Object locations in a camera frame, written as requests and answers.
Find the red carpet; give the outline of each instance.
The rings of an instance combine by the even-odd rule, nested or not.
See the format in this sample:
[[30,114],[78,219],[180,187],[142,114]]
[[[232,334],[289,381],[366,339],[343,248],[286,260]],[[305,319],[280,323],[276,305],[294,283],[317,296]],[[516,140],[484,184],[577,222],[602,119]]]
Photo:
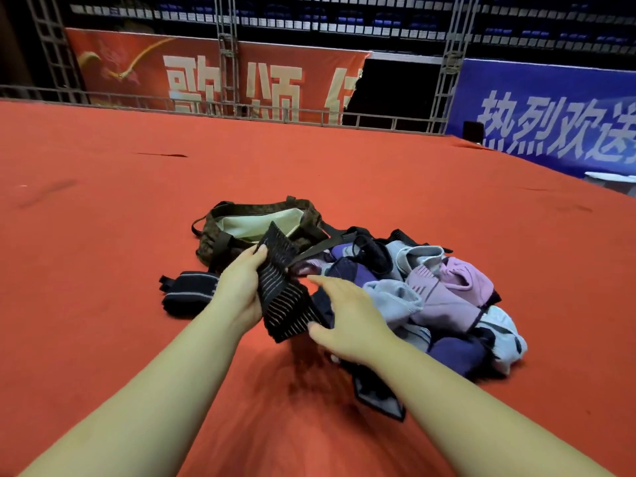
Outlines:
[[[636,455],[636,201],[456,138],[0,103],[0,475],[115,393],[185,325],[158,279],[201,266],[220,200],[311,199],[495,282],[529,344],[485,388],[620,476]],[[186,158],[153,154],[182,154]],[[183,476],[451,474],[410,418],[356,403],[306,339],[258,326]]]

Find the forearm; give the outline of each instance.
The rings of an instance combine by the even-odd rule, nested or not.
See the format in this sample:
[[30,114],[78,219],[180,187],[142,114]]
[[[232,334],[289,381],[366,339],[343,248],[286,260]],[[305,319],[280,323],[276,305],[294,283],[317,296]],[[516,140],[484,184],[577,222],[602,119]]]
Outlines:
[[175,476],[227,374],[239,339],[228,319],[209,306],[21,476]]
[[370,362],[461,476],[608,476],[552,433],[408,343]]

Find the left arm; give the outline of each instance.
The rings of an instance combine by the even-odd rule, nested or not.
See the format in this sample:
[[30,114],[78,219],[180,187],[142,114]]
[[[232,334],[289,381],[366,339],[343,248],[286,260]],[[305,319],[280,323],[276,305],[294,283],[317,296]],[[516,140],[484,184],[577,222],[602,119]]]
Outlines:
[[216,396],[243,334],[260,320],[246,250],[221,275],[208,307],[127,385],[20,477],[173,477]]

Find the banner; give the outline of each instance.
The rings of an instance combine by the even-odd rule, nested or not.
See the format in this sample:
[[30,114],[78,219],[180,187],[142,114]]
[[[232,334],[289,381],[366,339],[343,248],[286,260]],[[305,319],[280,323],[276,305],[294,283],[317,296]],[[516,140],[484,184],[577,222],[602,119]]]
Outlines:
[[636,72],[466,59],[447,133],[571,176],[636,174]]
[[[221,100],[216,39],[165,37],[120,31],[68,28],[86,90],[132,97],[91,96],[100,105],[142,105],[148,109],[214,112]],[[369,52],[250,42],[238,44],[238,101],[263,119],[320,122],[321,115],[294,109],[343,111],[362,75]],[[174,102],[135,99],[170,98]],[[262,109],[261,106],[274,107]],[[325,124],[339,124],[336,114]]]

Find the bag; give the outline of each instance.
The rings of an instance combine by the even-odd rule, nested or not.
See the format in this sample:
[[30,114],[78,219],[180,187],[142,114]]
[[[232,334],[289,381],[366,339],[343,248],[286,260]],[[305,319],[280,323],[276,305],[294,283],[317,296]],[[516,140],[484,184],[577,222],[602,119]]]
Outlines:
[[[197,230],[195,224],[204,219],[203,230]],[[307,199],[288,196],[287,200],[274,204],[222,201],[192,223],[192,232],[200,238],[196,255],[211,272],[222,270],[243,250],[258,243],[272,222],[298,249],[300,254],[295,261],[341,243],[345,233],[323,222]]]

